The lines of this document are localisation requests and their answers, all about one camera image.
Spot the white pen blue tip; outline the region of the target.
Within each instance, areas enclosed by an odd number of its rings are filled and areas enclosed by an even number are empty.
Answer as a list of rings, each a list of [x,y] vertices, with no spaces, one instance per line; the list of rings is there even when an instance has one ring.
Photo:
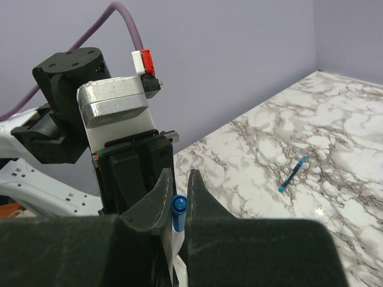
[[[188,287],[188,274],[186,261],[181,258],[180,250],[184,243],[185,232],[177,232],[171,224],[171,256],[168,267],[173,286]]]

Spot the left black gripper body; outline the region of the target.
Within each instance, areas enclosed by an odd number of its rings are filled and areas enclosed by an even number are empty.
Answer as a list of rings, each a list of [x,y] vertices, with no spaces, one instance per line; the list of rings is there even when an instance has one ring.
[[[149,130],[108,141],[92,153],[102,213],[122,214],[146,196],[163,169],[174,170],[174,131]]]

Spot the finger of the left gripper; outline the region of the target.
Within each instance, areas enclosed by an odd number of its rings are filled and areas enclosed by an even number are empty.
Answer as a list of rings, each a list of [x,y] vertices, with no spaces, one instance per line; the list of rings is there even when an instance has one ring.
[[[208,191],[197,169],[191,170],[187,184],[187,220],[238,220]]]
[[[120,216],[129,232],[135,235],[169,234],[173,189],[172,170],[163,169],[154,188]]]

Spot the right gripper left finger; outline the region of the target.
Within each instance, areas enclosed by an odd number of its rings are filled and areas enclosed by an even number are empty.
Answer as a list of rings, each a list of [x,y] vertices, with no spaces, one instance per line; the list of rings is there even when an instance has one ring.
[[[1,286],[161,286],[148,225],[122,216],[1,221]]]

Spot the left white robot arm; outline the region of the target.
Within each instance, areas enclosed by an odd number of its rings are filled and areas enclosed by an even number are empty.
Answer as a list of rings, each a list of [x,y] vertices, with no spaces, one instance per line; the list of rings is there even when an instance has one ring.
[[[102,229],[122,218],[135,231],[152,232],[169,213],[189,229],[191,199],[182,199],[181,209],[175,205],[171,155],[178,135],[158,131],[149,110],[161,83],[148,49],[132,57],[131,77],[112,77],[94,47],[56,53],[34,67],[47,103],[7,120],[14,149],[2,156],[13,167],[24,155],[41,164],[74,164],[91,152],[101,206],[51,183],[46,211],[64,224]]]

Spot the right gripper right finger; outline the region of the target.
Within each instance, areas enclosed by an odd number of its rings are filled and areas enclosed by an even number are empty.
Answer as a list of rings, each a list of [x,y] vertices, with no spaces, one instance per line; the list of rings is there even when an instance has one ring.
[[[189,286],[348,286],[327,228],[305,219],[189,219]]]

